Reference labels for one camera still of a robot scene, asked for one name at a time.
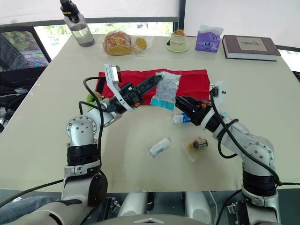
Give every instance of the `mesh chair back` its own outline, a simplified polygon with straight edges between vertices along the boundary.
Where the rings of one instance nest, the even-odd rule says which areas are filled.
[[[0,72],[46,67],[51,61],[33,27],[0,29]]]

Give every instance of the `purple tissue box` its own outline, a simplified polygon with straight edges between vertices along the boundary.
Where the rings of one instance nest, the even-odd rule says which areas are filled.
[[[195,50],[216,53],[218,51],[220,42],[220,35],[215,35],[212,32],[198,32]]]

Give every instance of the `white wall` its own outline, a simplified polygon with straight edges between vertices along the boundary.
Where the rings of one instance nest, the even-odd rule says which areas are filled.
[[[200,24],[300,47],[300,0],[186,0],[185,33],[196,36]]]
[[[74,0],[85,18],[178,16],[179,0]],[[63,19],[60,0],[0,0],[0,24]]]

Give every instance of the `yellow-green object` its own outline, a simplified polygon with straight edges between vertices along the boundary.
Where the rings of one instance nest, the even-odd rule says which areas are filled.
[[[99,99],[99,101],[102,101],[102,96],[99,92],[94,91],[93,93],[96,95],[96,97]],[[87,95],[86,101],[93,105],[97,105],[97,102],[95,101],[94,97],[91,94]]]

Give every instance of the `book cover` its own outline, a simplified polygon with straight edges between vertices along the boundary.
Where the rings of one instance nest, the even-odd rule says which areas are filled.
[[[269,37],[224,35],[228,53],[277,55],[280,53]]]

